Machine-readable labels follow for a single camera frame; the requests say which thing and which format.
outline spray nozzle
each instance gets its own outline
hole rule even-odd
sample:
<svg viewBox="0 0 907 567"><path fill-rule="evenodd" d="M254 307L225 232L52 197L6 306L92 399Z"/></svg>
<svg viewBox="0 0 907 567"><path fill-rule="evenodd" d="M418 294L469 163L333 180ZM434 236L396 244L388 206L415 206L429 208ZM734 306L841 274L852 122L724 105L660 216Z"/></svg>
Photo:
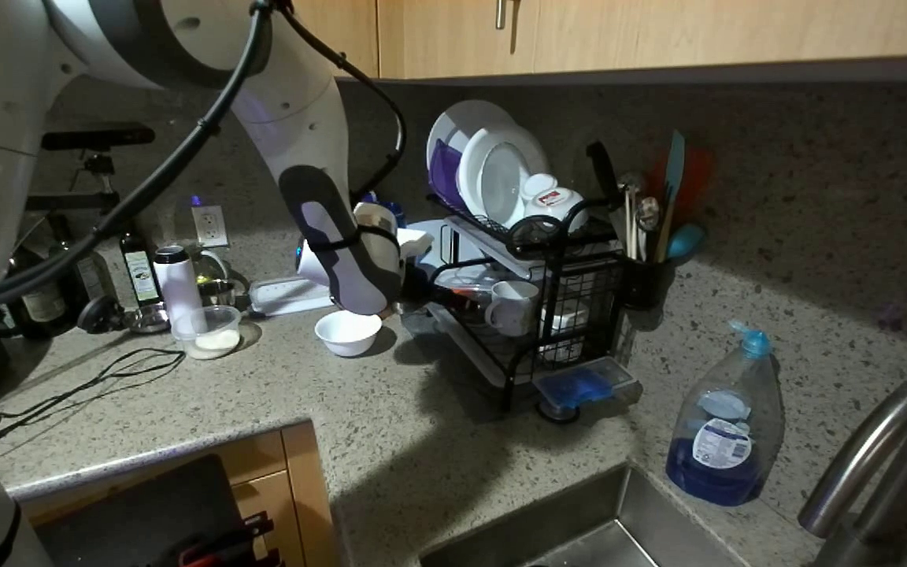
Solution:
<svg viewBox="0 0 907 567"><path fill-rule="evenodd" d="M771 340L764 331L750 328L742 322L730 322L730 331L740 337L742 352L750 352L750 357L767 357L771 352Z"/></svg>

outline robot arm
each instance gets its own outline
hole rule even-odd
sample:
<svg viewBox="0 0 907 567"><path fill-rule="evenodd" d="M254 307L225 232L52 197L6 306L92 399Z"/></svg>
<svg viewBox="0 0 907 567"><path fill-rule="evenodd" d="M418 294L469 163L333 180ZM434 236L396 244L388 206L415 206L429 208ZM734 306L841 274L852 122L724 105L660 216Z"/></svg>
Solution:
<svg viewBox="0 0 907 567"><path fill-rule="evenodd" d="M52 94L76 73L143 88L221 85L238 61L250 19L242 0L0 0L0 280ZM380 311L399 291L394 226L388 232L388 226L352 221L347 121L333 76L282 19L273 19L272 28L260 73L242 85L233 113L317 256L333 298L352 311ZM129 215L135 215L133 206L106 221L117 222ZM4 488L0 564L47 564Z"/></svg>

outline faucet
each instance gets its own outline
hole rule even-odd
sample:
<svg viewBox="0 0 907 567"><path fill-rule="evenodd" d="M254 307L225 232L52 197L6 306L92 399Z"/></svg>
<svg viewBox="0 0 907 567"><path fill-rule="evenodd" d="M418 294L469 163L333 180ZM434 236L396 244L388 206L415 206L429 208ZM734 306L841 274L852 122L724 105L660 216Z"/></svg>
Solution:
<svg viewBox="0 0 907 567"><path fill-rule="evenodd" d="M883 468L857 521L844 521L866 482ZM907 535L907 380L887 395L847 438L800 511L800 526L829 538L814 564L896 559Z"/></svg>

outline sink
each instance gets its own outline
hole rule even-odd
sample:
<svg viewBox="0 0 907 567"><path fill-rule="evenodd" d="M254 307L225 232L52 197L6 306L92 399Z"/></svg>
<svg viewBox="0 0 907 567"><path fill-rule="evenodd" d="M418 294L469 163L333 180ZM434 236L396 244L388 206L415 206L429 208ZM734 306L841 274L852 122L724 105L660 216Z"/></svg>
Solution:
<svg viewBox="0 0 907 567"><path fill-rule="evenodd" d="M422 555L422 567L724 567L742 564L642 468L615 467Z"/></svg>

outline blue spray bottle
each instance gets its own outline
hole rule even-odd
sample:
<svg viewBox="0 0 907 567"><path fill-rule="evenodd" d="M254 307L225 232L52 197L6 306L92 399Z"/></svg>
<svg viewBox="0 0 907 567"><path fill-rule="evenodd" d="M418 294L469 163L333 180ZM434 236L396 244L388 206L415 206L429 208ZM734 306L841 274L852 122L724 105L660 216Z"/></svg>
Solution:
<svg viewBox="0 0 907 567"><path fill-rule="evenodd" d="M740 322L730 328L740 346L682 397L666 453L670 482L722 506L763 492L784 432L767 334Z"/></svg>

